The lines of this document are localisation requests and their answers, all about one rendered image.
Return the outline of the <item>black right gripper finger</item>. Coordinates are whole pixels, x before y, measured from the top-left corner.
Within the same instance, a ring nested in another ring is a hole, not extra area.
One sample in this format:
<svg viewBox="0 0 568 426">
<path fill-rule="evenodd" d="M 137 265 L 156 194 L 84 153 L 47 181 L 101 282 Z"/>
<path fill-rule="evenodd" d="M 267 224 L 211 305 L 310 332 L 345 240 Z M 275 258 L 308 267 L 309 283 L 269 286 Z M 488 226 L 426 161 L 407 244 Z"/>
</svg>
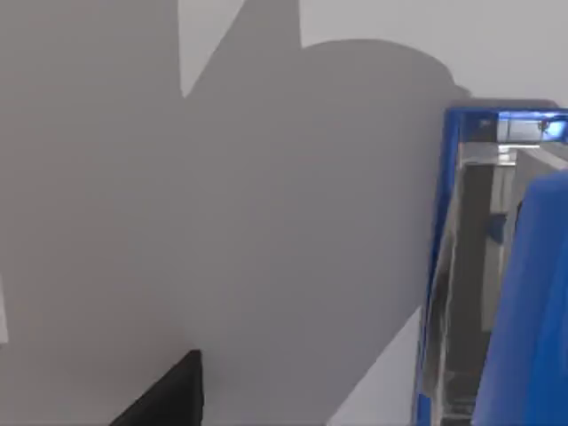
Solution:
<svg viewBox="0 0 568 426">
<path fill-rule="evenodd" d="M 203 410 L 202 355 L 191 350 L 109 426 L 201 426 Z"/>
</svg>

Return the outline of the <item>blue and silver stapler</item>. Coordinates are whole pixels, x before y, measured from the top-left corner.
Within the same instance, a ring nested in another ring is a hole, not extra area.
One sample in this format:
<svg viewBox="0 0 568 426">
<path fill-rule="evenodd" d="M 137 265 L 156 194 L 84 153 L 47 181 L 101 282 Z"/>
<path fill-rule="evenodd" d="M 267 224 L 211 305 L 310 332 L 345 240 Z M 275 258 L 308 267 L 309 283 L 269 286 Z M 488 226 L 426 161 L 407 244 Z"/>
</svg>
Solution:
<svg viewBox="0 0 568 426">
<path fill-rule="evenodd" d="M 469 426 L 506 264 L 517 152 L 568 141 L 568 108 L 470 99 L 443 123 L 414 426 Z"/>
</svg>

